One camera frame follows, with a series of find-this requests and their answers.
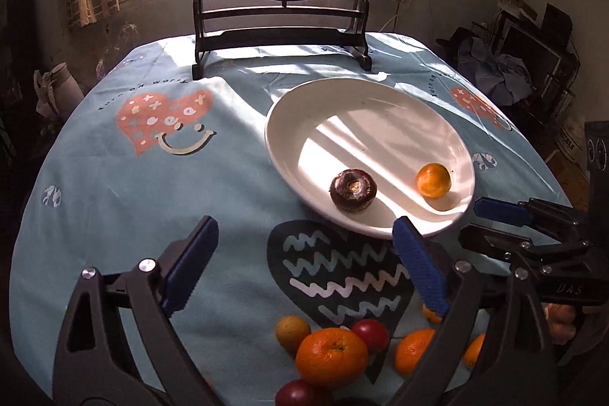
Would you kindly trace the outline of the white oval plate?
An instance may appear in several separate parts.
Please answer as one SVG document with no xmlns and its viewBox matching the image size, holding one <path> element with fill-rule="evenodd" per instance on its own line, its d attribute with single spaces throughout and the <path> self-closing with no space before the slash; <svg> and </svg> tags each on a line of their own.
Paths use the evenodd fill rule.
<svg viewBox="0 0 609 406">
<path fill-rule="evenodd" d="M 394 221 L 409 217 L 425 237 L 454 226 L 474 199 L 476 178 L 464 140 L 438 111 L 382 83 L 325 78 L 284 93 L 267 115 L 265 144 L 294 194 L 322 217 L 364 236 L 388 239 Z M 451 189 L 428 199 L 416 174 L 444 165 Z M 367 209 L 347 213 L 329 195 L 346 169 L 367 171 L 378 186 Z"/>
</svg>

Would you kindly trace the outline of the large dimpled orange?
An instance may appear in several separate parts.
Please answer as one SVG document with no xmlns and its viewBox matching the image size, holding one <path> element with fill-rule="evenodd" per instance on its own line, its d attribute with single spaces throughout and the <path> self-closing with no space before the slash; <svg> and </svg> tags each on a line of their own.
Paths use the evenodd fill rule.
<svg viewBox="0 0 609 406">
<path fill-rule="evenodd" d="M 367 369 L 367 344 L 352 331 L 327 328 L 303 339 L 296 351 L 299 376 L 316 387 L 337 390 L 355 382 Z"/>
</svg>

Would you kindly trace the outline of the dark red plum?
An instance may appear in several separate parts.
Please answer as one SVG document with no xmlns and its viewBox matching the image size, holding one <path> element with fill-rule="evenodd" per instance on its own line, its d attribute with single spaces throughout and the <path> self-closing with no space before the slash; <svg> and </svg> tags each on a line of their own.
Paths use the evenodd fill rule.
<svg viewBox="0 0 609 406">
<path fill-rule="evenodd" d="M 276 406 L 329 406 L 332 402 L 331 393 L 302 379 L 286 383 L 274 396 Z"/>
</svg>

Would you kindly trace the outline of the dark purple mangosteen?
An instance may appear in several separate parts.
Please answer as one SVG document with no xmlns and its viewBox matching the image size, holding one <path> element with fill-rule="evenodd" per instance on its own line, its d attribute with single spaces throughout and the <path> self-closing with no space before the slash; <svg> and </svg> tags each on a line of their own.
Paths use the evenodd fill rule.
<svg viewBox="0 0 609 406">
<path fill-rule="evenodd" d="M 377 195 L 374 178 L 361 169 L 346 169 L 332 179 L 330 199 L 339 210 L 359 212 L 367 209 Z"/>
</svg>

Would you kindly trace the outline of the white kettle jug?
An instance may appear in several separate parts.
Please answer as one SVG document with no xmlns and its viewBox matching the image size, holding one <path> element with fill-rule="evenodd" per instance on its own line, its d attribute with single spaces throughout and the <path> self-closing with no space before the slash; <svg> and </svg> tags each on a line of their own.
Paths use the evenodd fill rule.
<svg viewBox="0 0 609 406">
<path fill-rule="evenodd" d="M 44 118 L 67 121 L 84 99 L 65 62 L 45 73 L 35 70 L 33 83 L 37 96 L 36 111 Z"/>
</svg>

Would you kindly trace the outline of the yellow-brown small fruit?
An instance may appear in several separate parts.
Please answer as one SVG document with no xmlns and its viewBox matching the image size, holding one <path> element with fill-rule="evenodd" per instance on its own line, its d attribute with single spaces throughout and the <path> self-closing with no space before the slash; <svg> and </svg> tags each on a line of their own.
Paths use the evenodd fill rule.
<svg viewBox="0 0 609 406">
<path fill-rule="evenodd" d="M 282 317 L 274 327 L 274 334 L 285 351 L 296 353 L 299 345 L 311 333 L 310 325 L 301 317 L 287 315 Z"/>
</svg>

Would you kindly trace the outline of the smooth orange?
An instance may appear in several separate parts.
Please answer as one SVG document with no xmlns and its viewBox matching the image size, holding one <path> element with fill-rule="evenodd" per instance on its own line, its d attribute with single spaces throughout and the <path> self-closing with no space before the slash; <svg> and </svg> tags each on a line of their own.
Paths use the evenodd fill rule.
<svg viewBox="0 0 609 406">
<path fill-rule="evenodd" d="M 434 329 L 419 329 L 403 337 L 394 353 L 394 368 L 397 373 L 401 376 L 411 376 L 434 337 Z"/>
</svg>

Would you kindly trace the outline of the small orange tangerine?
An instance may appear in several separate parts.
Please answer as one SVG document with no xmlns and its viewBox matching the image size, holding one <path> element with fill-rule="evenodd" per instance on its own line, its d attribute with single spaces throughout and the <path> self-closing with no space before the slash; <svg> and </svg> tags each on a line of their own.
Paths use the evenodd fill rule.
<svg viewBox="0 0 609 406">
<path fill-rule="evenodd" d="M 476 366 L 478 356 L 480 355 L 480 351 L 485 339 L 485 334 L 480 334 L 475 337 L 469 344 L 462 357 L 462 362 L 469 369 L 473 370 Z"/>
</svg>

